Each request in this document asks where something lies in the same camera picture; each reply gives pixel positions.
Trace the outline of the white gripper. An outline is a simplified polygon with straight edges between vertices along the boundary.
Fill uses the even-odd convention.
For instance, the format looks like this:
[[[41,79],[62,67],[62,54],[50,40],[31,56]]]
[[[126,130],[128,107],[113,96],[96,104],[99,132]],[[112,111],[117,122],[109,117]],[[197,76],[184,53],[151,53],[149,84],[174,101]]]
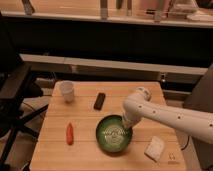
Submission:
[[[134,127],[137,123],[139,123],[141,121],[141,117],[125,112],[122,115],[122,123],[125,129],[129,129]]]

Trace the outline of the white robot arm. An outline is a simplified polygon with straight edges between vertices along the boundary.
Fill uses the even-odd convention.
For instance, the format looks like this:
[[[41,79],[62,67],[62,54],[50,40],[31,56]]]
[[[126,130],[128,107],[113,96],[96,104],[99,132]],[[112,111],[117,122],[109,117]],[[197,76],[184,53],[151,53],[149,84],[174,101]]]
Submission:
[[[138,87],[125,98],[122,117],[125,128],[134,127],[142,118],[148,118],[213,144],[212,113],[160,105],[150,99],[151,94],[144,87]]]

